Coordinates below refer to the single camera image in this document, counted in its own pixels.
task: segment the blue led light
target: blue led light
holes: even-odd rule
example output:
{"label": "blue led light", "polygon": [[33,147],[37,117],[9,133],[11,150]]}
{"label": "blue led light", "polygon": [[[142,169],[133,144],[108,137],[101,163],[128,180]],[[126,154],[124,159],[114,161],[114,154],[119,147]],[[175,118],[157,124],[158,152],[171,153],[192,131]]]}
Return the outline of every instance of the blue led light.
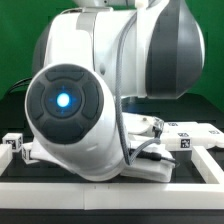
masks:
{"label": "blue led light", "polygon": [[57,104],[59,107],[67,107],[70,104],[70,97],[67,93],[60,93],[57,97]]}

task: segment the white cube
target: white cube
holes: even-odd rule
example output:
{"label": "white cube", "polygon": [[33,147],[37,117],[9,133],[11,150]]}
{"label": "white cube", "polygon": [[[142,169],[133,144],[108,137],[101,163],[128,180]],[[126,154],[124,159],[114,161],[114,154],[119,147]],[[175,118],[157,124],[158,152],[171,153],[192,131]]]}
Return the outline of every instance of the white cube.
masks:
{"label": "white cube", "polygon": [[33,142],[25,143],[22,145],[22,158],[26,164],[39,162],[39,160],[35,160],[30,157],[32,145],[33,145]]}
{"label": "white cube", "polygon": [[20,152],[23,144],[23,134],[21,133],[8,133],[3,139],[3,144],[12,145],[12,152]]}
{"label": "white cube", "polygon": [[0,145],[0,176],[12,160],[12,145]]}

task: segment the black tabletop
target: black tabletop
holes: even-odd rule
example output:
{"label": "black tabletop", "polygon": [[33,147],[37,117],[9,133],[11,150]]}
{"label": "black tabletop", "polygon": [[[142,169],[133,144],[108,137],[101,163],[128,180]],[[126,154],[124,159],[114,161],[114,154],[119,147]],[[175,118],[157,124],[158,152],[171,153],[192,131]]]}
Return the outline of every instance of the black tabletop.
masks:
{"label": "black tabletop", "polygon": [[[0,101],[0,136],[7,133],[23,133],[24,142],[33,139],[24,113],[25,92],[11,93]],[[178,100],[148,100],[127,98],[123,111],[157,116],[166,122],[196,121],[211,123],[224,131],[224,113],[199,95],[185,94]],[[224,161],[216,156],[219,149],[209,150],[218,164]],[[171,178],[172,183],[204,183],[191,162],[191,152],[173,152],[181,162]],[[88,183],[78,175],[71,174],[57,165],[40,162],[26,165],[21,153],[0,177],[0,182],[27,183]],[[108,183],[149,183],[151,181],[117,176]],[[0,210],[0,223],[223,223],[222,210]]]}

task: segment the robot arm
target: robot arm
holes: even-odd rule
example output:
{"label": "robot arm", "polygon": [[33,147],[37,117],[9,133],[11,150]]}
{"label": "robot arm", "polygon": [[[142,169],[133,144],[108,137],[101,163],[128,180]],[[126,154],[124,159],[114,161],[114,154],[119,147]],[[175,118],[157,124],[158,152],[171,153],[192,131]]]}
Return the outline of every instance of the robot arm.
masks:
{"label": "robot arm", "polygon": [[[39,69],[25,101],[35,136],[33,158],[58,163],[93,181],[119,173],[170,180],[175,164],[165,144],[146,144],[144,151],[170,161],[137,158],[133,164],[125,163],[114,103],[117,55],[122,50],[122,96],[177,98],[200,76],[203,39],[182,0],[155,1],[135,13],[88,12],[87,8],[85,13],[61,14],[53,20],[39,42],[45,43],[44,54],[35,56],[34,67]],[[120,48],[122,34],[135,15]],[[147,121],[153,134],[163,131],[160,119]],[[142,141],[134,139],[136,133],[126,124],[125,144],[138,149]],[[151,141],[155,136],[149,137],[149,143],[159,143]]]}

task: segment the green background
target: green background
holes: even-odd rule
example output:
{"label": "green background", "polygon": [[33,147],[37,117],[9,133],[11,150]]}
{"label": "green background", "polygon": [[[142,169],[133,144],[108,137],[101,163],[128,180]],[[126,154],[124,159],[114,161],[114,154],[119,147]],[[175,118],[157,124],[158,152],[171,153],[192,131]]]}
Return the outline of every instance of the green background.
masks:
{"label": "green background", "polygon": [[[200,80],[189,90],[224,111],[224,1],[186,0],[206,46]],[[0,0],[0,98],[16,81],[31,76],[35,43],[49,21],[72,0]]]}

